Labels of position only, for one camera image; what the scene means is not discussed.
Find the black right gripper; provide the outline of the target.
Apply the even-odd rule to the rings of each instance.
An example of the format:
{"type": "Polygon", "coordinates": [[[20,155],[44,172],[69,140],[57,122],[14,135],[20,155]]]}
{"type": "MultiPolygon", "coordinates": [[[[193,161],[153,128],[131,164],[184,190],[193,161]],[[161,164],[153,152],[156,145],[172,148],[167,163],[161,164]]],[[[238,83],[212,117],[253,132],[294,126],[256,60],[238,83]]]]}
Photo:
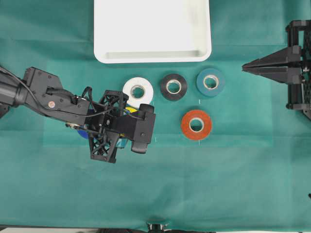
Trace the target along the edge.
{"type": "Polygon", "coordinates": [[[311,22],[293,20],[286,27],[288,47],[244,64],[242,70],[288,85],[286,107],[311,117],[311,22]],[[295,67],[281,67],[298,63],[295,67]]]}

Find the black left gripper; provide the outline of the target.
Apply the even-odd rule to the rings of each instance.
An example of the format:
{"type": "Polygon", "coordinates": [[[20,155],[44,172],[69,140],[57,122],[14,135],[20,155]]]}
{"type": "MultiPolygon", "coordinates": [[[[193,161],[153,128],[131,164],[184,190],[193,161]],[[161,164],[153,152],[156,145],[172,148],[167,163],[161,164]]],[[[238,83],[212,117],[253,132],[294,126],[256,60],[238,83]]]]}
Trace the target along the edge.
{"type": "Polygon", "coordinates": [[[92,102],[86,119],[90,158],[108,163],[116,162],[117,142],[121,133],[111,129],[112,123],[123,116],[128,96],[121,91],[106,90],[99,102],[92,102]]]}

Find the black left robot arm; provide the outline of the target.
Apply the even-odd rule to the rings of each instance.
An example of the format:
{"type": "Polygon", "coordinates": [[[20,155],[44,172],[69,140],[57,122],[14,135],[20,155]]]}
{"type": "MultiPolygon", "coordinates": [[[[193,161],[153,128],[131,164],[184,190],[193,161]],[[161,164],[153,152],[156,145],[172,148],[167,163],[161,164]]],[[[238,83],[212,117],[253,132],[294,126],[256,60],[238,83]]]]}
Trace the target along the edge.
{"type": "Polygon", "coordinates": [[[66,127],[87,134],[90,157],[116,162],[117,142],[121,133],[111,130],[114,119],[121,117],[128,96],[121,91],[106,90],[95,102],[92,88],[81,95],[65,90],[58,76],[40,69],[26,69],[20,79],[5,68],[0,69],[0,115],[12,107],[26,106],[32,111],[65,123],[66,127]]]}

